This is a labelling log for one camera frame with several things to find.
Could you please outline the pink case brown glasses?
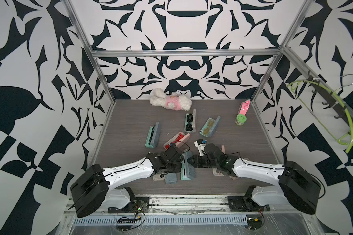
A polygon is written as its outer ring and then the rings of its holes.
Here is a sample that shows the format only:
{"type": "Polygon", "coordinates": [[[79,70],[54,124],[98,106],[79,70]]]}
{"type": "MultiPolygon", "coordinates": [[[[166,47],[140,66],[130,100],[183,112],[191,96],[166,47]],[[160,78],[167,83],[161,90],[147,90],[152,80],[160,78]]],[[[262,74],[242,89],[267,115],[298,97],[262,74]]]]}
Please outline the pink case brown glasses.
{"type": "MultiPolygon", "coordinates": [[[[221,146],[221,151],[225,154],[226,151],[225,151],[225,146],[222,145],[221,146]]],[[[217,168],[212,168],[212,172],[213,172],[213,175],[214,176],[217,176],[217,177],[224,177],[224,174],[222,172],[220,172],[217,168]]]]}

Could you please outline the grey case tortoise sunglasses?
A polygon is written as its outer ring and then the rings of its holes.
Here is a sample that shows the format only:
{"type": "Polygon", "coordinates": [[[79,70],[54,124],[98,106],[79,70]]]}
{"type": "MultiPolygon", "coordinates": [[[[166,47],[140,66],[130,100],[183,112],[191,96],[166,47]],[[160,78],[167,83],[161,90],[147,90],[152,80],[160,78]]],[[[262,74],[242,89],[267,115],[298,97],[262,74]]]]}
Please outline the grey case tortoise sunglasses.
{"type": "Polygon", "coordinates": [[[171,185],[177,183],[177,173],[168,173],[165,175],[165,184],[171,185]]]}

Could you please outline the grey case white sunglasses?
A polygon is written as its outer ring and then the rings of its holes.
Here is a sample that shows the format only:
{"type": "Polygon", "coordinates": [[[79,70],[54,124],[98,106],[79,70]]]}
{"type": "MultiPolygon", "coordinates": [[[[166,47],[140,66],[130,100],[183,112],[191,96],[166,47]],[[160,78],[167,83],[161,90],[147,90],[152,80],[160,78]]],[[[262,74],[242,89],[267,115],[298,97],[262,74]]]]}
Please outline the grey case white sunglasses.
{"type": "Polygon", "coordinates": [[[187,151],[183,154],[183,159],[181,162],[181,173],[180,173],[180,178],[183,181],[193,180],[196,178],[195,168],[187,161],[192,156],[193,156],[193,153],[191,151],[187,151]]]}

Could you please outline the beige case yellow glasses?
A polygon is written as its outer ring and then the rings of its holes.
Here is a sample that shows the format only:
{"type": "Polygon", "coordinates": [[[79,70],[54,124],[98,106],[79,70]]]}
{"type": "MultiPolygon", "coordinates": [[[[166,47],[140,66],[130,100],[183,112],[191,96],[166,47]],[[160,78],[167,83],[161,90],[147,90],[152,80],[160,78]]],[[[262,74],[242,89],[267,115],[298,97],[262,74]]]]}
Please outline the beige case yellow glasses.
{"type": "Polygon", "coordinates": [[[156,174],[156,175],[152,176],[152,180],[153,181],[163,181],[163,180],[165,180],[165,177],[162,174],[156,174]]]}

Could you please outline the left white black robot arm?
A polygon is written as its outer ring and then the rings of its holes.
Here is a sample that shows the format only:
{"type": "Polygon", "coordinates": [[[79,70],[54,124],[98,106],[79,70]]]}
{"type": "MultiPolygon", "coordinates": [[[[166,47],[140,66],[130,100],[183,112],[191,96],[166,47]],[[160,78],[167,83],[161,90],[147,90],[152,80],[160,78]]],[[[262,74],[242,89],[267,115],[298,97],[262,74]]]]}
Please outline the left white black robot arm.
{"type": "Polygon", "coordinates": [[[179,173],[182,159],[183,152],[172,145],[164,152],[150,152],[146,157],[127,165],[102,168],[94,164],[71,185],[71,208],[75,209],[78,218],[91,215],[102,204],[123,209],[134,203],[136,198],[129,187],[119,187],[154,175],[179,173]]]}

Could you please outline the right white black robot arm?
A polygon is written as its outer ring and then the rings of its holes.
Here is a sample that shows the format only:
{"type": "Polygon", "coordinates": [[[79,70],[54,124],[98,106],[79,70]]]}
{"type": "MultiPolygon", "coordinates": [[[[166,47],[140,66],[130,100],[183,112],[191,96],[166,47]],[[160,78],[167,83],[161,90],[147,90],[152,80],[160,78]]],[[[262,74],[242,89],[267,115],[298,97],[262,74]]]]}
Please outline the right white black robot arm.
{"type": "Polygon", "coordinates": [[[199,147],[199,154],[188,159],[195,168],[216,168],[224,175],[249,178],[268,184],[250,186],[237,210],[256,211],[267,205],[290,205],[300,212],[315,214],[322,184],[299,164],[264,164],[240,156],[224,154],[214,144],[199,147]]]}

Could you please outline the pink case red glasses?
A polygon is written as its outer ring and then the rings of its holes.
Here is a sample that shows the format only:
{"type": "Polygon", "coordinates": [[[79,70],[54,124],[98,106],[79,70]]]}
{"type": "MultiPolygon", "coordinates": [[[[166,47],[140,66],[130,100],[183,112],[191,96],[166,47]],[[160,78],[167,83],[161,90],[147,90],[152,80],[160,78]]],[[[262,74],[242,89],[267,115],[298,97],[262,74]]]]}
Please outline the pink case red glasses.
{"type": "Polygon", "coordinates": [[[190,133],[185,134],[183,132],[178,132],[176,135],[174,135],[170,140],[168,140],[163,145],[163,148],[167,150],[170,147],[170,145],[176,145],[176,147],[180,148],[185,143],[187,143],[190,137],[191,137],[190,133]]]}

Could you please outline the grey case far left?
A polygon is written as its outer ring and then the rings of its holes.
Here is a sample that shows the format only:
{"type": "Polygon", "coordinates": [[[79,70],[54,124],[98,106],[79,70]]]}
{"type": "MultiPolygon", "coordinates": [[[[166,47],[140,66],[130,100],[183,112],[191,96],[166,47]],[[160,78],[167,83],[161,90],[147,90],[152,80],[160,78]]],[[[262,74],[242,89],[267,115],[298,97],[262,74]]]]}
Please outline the grey case far left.
{"type": "Polygon", "coordinates": [[[152,125],[149,129],[148,136],[145,142],[146,148],[156,148],[159,141],[161,126],[159,122],[152,125]]]}

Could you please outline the grey case gold glasses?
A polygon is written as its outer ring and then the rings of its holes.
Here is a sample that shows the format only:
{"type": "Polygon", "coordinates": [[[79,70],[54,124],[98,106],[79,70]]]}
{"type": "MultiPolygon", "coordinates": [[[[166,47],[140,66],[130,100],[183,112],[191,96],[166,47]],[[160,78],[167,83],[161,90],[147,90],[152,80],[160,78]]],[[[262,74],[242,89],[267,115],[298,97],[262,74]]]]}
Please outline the grey case gold glasses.
{"type": "Polygon", "coordinates": [[[204,137],[210,138],[216,131],[220,120],[220,116],[218,116],[217,119],[209,118],[202,127],[200,134],[204,137]]]}

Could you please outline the grey case black sunglasses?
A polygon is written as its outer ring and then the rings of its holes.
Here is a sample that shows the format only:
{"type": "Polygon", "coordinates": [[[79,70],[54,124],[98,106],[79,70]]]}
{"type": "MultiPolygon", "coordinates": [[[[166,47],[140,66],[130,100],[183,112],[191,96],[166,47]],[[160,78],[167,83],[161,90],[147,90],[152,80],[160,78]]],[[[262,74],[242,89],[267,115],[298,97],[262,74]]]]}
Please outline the grey case black sunglasses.
{"type": "Polygon", "coordinates": [[[187,113],[185,115],[184,131],[186,133],[194,133],[196,131],[196,109],[193,109],[193,113],[187,113]]]}

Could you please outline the green lidded jar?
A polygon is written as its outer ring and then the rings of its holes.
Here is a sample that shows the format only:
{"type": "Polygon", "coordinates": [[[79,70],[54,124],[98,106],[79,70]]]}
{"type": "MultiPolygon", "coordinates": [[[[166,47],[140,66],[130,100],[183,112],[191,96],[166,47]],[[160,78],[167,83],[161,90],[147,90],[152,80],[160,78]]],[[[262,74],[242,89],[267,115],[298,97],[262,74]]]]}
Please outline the green lidded jar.
{"type": "Polygon", "coordinates": [[[244,125],[246,121],[247,121],[247,117],[245,115],[238,114],[236,116],[236,119],[235,119],[236,125],[239,125],[239,126],[244,125]]]}

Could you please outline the white plush toy pink shirt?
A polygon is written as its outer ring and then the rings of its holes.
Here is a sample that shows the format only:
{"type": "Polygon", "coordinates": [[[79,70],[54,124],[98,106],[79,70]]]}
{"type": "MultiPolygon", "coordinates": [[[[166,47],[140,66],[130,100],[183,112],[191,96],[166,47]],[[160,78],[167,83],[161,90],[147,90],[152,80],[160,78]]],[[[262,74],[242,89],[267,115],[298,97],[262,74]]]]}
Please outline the white plush toy pink shirt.
{"type": "Polygon", "coordinates": [[[192,100],[183,94],[172,93],[167,95],[161,88],[155,88],[151,92],[150,104],[174,111],[189,111],[192,100]]]}

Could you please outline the pink bottle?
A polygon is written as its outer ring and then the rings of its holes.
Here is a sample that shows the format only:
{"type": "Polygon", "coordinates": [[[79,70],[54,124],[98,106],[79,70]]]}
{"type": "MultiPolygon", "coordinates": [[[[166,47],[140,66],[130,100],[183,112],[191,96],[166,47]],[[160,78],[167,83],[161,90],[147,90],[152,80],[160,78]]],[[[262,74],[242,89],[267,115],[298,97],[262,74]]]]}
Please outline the pink bottle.
{"type": "Polygon", "coordinates": [[[250,104],[251,104],[250,100],[246,100],[246,101],[242,102],[241,105],[240,105],[240,108],[238,110],[238,114],[245,116],[247,111],[248,111],[248,109],[249,109],[249,107],[250,107],[250,104]]]}

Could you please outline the black usb hub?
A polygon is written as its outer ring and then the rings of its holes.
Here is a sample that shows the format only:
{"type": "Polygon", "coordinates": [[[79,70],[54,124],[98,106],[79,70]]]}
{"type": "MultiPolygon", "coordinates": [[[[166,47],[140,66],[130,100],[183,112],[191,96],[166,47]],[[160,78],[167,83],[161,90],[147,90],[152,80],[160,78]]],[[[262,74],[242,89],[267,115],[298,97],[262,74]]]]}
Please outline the black usb hub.
{"type": "Polygon", "coordinates": [[[136,221],[136,218],[121,217],[117,220],[116,226],[119,228],[124,227],[125,229],[129,229],[135,225],[136,221]]]}

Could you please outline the black connector box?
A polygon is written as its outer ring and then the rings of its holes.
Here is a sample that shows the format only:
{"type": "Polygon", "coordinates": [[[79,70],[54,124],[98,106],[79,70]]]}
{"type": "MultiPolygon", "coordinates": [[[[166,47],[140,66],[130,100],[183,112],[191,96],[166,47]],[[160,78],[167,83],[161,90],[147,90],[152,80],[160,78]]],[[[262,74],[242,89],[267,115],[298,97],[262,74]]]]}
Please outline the black connector box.
{"type": "Polygon", "coordinates": [[[252,230],[252,231],[256,231],[258,229],[260,229],[263,224],[264,224],[264,219],[263,218],[259,218],[259,217],[251,217],[247,219],[247,226],[246,228],[252,230]]]}

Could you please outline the green clothes hanger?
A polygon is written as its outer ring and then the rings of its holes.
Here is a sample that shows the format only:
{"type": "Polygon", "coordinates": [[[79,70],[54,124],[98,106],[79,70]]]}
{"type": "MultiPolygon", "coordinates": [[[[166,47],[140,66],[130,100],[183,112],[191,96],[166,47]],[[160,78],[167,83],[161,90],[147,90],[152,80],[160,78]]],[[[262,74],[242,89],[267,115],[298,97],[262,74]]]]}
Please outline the green clothes hanger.
{"type": "Polygon", "coordinates": [[[348,106],[344,103],[344,100],[337,94],[336,90],[330,88],[323,80],[314,79],[314,80],[297,80],[289,83],[287,87],[294,94],[295,98],[297,98],[303,105],[308,109],[310,114],[318,121],[318,123],[326,130],[326,132],[340,145],[345,146],[345,152],[350,153],[353,148],[353,118],[350,113],[348,106]],[[313,105],[306,104],[301,98],[303,89],[300,89],[300,86],[313,88],[312,92],[314,94],[319,94],[324,102],[323,106],[327,106],[333,109],[336,112],[336,119],[344,120],[349,130],[342,135],[341,137],[336,137],[328,127],[323,123],[322,120],[318,118],[318,116],[313,111],[313,105]]]}

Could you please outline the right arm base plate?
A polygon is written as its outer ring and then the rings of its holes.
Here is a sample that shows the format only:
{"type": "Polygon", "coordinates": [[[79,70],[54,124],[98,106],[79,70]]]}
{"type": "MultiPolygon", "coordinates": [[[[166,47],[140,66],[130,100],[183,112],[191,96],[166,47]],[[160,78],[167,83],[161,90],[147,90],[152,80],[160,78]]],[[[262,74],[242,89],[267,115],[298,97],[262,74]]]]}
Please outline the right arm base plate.
{"type": "Polygon", "coordinates": [[[255,211],[270,211],[269,205],[259,206],[251,199],[245,196],[228,196],[229,209],[232,212],[255,212],[255,211]]]}

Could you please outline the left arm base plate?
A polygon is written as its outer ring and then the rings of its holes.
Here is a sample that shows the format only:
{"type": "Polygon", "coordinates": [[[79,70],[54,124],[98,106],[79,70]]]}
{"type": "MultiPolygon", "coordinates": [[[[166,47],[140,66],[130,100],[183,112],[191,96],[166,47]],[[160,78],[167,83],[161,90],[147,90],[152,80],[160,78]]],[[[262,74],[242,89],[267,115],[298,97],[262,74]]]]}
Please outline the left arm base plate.
{"type": "Polygon", "coordinates": [[[148,212],[149,204],[150,204],[149,197],[137,197],[135,200],[130,201],[130,203],[122,209],[109,207],[108,213],[111,213],[111,214],[132,213],[136,211],[148,212]]]}

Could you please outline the black wall hook rail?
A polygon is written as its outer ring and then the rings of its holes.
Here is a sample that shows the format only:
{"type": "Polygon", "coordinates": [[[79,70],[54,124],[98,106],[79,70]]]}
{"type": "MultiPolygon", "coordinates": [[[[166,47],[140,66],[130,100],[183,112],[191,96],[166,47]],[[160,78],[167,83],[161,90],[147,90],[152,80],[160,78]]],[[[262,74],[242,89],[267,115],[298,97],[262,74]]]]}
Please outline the black wall hook rail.
{"type": "Polygon", "coordinates": [[[323,106],[333,109],[336,113],[335,119],[343,120],[349,128],[353,128],[353,104],[351,105],[348,98],[342,98],[339,93],[346,87],[353,86],[353,74],[344,74],[339,76],[344,80],[344,83],[338,88],[331,88],[320,75],[315,74],[311,70],[308,71],[308,81],[313,86],[313,93],[318,93],[322,98],[323,106]]]}

